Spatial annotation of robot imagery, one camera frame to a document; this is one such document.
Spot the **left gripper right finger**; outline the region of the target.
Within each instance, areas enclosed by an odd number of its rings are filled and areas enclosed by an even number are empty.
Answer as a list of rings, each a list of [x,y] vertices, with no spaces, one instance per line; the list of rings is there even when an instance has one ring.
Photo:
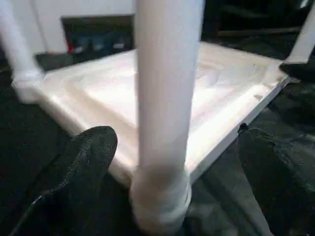
[[[275,236],[315,234],[315,159],[294,139],[242,123],[237,156]]]

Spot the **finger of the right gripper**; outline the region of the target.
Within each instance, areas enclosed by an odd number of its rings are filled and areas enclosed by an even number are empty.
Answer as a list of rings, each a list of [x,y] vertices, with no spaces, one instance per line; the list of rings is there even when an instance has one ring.
[[[282,63],[280,70],[292,78],[301,81],[315,80],[315,62],[308,61],[307,63]]]

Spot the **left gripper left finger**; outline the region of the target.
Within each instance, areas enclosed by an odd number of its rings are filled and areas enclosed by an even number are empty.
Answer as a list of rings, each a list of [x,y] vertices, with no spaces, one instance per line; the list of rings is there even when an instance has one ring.
[[[27,188],[12,216],[13,236],[78,236],[99,196],[118,138],[110,126],[74,136]]]

